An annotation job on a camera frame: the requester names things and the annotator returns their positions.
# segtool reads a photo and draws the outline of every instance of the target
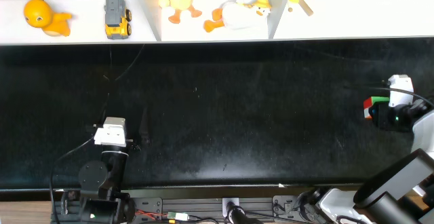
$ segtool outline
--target yellow hat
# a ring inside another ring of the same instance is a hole
[[[253,3],[253,5],[258,6],[258,7],[267,7],[267,8],[271,8],[271,5],[269,3],[269,0],[256,0],[255,3]]]

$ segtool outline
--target toy truck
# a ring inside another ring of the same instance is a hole
[[[131,35],[131,11],[124,0],[106,0],[106,34],[109,39],[127,39]]]

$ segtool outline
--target wooden handle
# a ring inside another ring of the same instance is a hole
[[[312,16],[313,11],[304,0],[299,0],[298,4],[300,4],[301,8],[304,10],[307,16]]]

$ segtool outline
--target white duck plush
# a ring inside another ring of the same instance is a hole
[[[244,29],[263,23],[271,12],[269,0],[257,0],[245,4],[244,0],[228,1],[212,12],[212,19],[205,21],[203,28],[210,33],[215,28]]]

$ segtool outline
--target black table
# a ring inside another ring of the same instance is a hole
[[[407,74],[429,95],[432,39],[0,48],[0,189],[47,189],[57,157],[111,93],[113,115],[136,130],[149,108],[152,143],[130,153],[124,188],[361,183],[410,152],[412,135],[363,118],[373,91],[347,90]],[[88,145],[56,167],[77,187]]]

